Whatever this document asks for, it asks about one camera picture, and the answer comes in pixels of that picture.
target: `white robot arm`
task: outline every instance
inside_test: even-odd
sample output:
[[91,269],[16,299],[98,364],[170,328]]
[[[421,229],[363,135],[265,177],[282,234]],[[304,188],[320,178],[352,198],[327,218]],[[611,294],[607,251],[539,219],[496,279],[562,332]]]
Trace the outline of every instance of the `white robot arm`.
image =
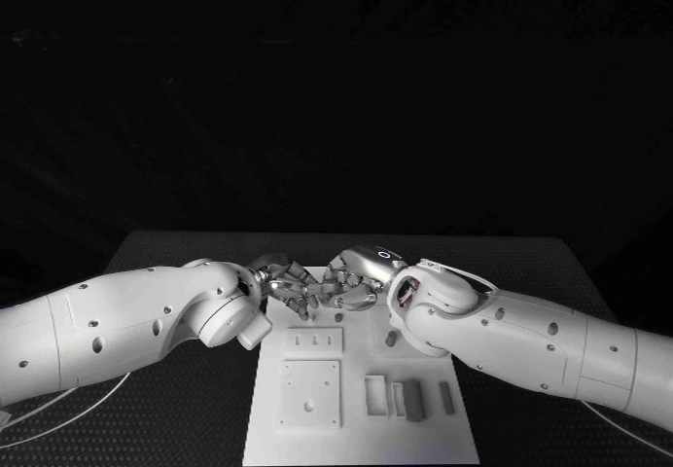
[[[304,272],[285,255],[255,269],[205,259],[102,275],[0,309],[0,407],[123,376],[187,340],[213,347],[238,337],[252,349],[272,329],[259,305],[278,296],[275,279],[306,284]],[[285,302],[303,319],[317,305]]]
[[[385,248],[357,246],[326,270],[343,292],[326,305],[366,309],[388,294],[389,323],[421,352],[450,351],[512,384],[673,431],[673,339],[494,287],[478,293],[453,270],[428,260],[409,267]],[[344,306],[346,295],[360,302]]]

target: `dark table surface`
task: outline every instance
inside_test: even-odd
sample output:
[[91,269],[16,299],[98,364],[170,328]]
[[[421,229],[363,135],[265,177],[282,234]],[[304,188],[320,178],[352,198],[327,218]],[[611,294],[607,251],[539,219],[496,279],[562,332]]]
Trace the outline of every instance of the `dark table surface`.
[[[321,266],[357,244],[383,246],[409,264],[432,259],[476,273],[504,290],[615,321],[582,266],[556,238],[135,232],[105,272],[177,267],[205,257],[245,265],[271,252],[285,252],[304,266]],[[160,363],[130,375],[117,393],[84,418],[39,440],[0,450],[0,465],[241,465],[258,348],[246,351],[236,341],[216,348],[200,341],[186,342]],[[483,465],[673,463],[578,401],[529,392],[471,370],[455,358],[454,362]],[[0,445],[68,420],[117,382],[81,388],[0,435]],[[22,410],[52,397],[27,401]],[[600,411],[673,450],[673,434],[610,409]]]

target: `robotic hand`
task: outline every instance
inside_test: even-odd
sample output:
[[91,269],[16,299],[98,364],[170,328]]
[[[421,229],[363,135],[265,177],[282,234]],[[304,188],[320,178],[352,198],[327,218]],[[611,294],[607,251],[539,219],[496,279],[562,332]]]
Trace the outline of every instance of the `robotic hand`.
[[[491,290],[480,293],[461,275]],[[389,324],[425,354],[559,397],[608,406],[673,431],[673,339],[499,290],[440,263],[408,266],[380,247],[330,262],[323,304],[360,311],[386,294]]]
[[314,284],[282,254],[248,267],[203,259],[102,275],[0,309],[0,407],[125,375],[189,340],[213,347],[238,337],[252,349],[272,329],[262,300],[306,320]]

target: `circular hole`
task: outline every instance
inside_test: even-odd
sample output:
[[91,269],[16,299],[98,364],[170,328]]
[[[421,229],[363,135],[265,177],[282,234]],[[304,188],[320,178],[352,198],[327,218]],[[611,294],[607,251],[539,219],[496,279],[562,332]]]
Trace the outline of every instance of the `circular hole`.
[[157,319],[151,323],[151,333],[154,334],[154,336],[159,336],[161,334],[161,329],[163,328],[164,328],[164,323]]
[[95,353],[101,353],[104,345],[105,345],[105,340],[101,337],[95,338],[94,343],[91,345]]

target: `white platform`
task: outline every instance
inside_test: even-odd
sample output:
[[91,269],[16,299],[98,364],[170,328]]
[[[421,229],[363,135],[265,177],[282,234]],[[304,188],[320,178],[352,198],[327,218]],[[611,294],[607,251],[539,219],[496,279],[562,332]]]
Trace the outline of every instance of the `white platform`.
[[[324,268],[307,269],[316,277],[323,276]],[[334,321],[337,310],[320,307],[311,312],[316,313],[316,321],[303,322],[278,301],[269,300],[267,316],[274,323],[274,331],[261,344],[242,465],[478,464],[450,356],[438,359],[422,355],[401,335],[395,346],[386,347],[388,331],[393,328],[388,323],[388,307],[382,299],[379,305],[367,311],[343,311],[340,323]],[[306,352],[300,356],[295,352],[285,353],[287,328],[314,328],[316,331],[342,328],[342,355],[333,352],[326,354],[324,351],[316,356]],[[290,401],[298,401],[300,398],[284,392],[285,372],[290,371],[284,361],[308,360],[340,362],[337,429],[327,423],[324,426],[316,423],[311,429],[306,429],[303,426],[307,421],[297,422],[301,425],[297,428],[280,429],[280,420],[288,410],[284,398]],[[366,415],[366,375],[386,377],[388,418]],[[393,417],[391,384],[409,378],[418,379],[422,384],[428,419],[421,422]],[[444,412],[441,381],[448,383],[451,391],[455,407],[453,415]],[[327,397],[331,406],[334,396]],[[308,414],[318,413],[318,407],[313,411],[313,404],[317,403],[320,401],[311,398],[311,413],[307,413],[297,402],[298,420]]]

